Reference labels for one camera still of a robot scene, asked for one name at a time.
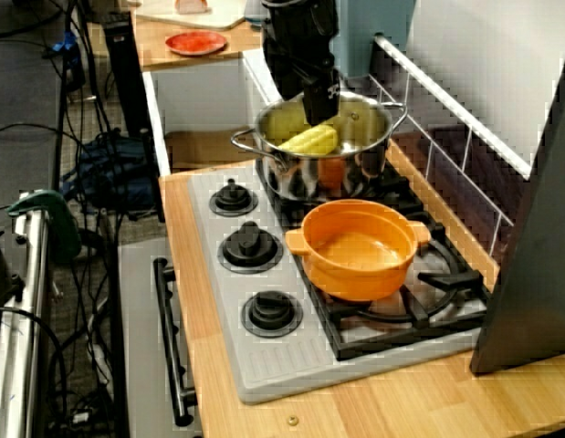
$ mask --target red plate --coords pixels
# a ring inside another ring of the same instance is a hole
[[[210,30],[190,30],[171,36],[166,40],[166,46],[174,53],[187,57],[198,57],[216,52],[227,44],[220,34]]]

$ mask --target black bag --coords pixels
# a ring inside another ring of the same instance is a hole
[[[117,130],[83,145],[76,167],[61,181],[59,191],[67,201],[123,214],[154,207],[144,146],[140,140],[121,137]]]

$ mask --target green clamp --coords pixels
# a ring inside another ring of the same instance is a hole
[[[55,263],[69,263],[81,252],[81,237],[69,207],[54,190],[38,190],[13,203],[8,215],[18,217],[35,210],[45,210],[49,217],[49,253]]]

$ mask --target yellow corn cob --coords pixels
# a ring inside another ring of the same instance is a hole
[[[339,135],[329,125],[317,125],[278,146],[283,151],[305,155],[327,155],[339,144]]]

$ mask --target cutting board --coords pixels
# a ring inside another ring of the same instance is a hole
[[[208,0],[211,10],[202,14],[174,12],[174,0],[142,0],[138,18],[201,29],[226,30],[244,21],[246,0]]]

